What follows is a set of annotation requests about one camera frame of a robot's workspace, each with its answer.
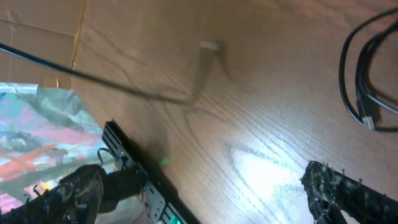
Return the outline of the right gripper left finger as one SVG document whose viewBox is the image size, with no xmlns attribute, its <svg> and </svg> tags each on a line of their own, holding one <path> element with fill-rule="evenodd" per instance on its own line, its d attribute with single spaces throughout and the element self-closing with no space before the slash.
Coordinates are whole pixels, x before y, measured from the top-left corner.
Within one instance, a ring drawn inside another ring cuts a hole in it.
<svg viewBox="0 0 398 224">
<path fill-rule="evenodd" d="M 94 223 L 104 194 L 104 170 L 83 165 L 33 200 L 1 215 L 1 223 Z"/>
</svg>

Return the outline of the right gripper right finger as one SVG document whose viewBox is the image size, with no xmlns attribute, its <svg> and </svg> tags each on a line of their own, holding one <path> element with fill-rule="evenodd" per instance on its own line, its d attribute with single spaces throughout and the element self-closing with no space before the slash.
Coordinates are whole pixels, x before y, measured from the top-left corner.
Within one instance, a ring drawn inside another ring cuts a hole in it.
<svg viewBox="0 0 398 224">
<path fill-rule="evenodd" d="M 315 223 L 346 223 L 342 211 L 358 223 L 397 223 L 397 201 L 317 161 L 301 178 Z"/>
</svg>

